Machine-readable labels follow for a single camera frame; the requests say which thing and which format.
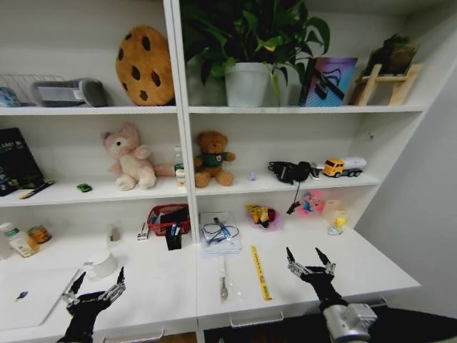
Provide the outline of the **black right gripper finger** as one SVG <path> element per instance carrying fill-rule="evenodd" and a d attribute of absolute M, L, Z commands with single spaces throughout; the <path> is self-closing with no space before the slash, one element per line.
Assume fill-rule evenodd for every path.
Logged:
<path fill-rule="evenodd" d="M 298 278 L 301 278 L 303 275 L 303 267 L 300 264 L 297 264 L 291 250 L 287 247 L 286 248 L 287 260 L 288 265 L 287 268 L 290 272 L 296 275 Z"/>
<path fill-rule="evenodd" d="M 321 260 L 323 266 L 318 267 L 317 272 L 320 274 L 334 275 L 336 264 L 332 263 L 329 258 L 318 248 L 315 248 L 319 259 Z"/>

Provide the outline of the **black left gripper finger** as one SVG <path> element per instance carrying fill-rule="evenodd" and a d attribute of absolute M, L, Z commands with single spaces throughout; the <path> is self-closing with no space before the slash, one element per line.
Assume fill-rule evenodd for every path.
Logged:
<path fill-rule="evenodd" d="M 77 301 L 77 293 L 83 283 L 86 272 L 82 272 L 72 283 L 69 290 L 62 294 L 62 299 L 67 306 L 74 304 Z"/>
<path fill-rule="evenodd" d="M 117 281 L 101 295 L 101 300 L 105 302 L 115 302 L 126 290 L 124 267 L 120 269 Z"/>

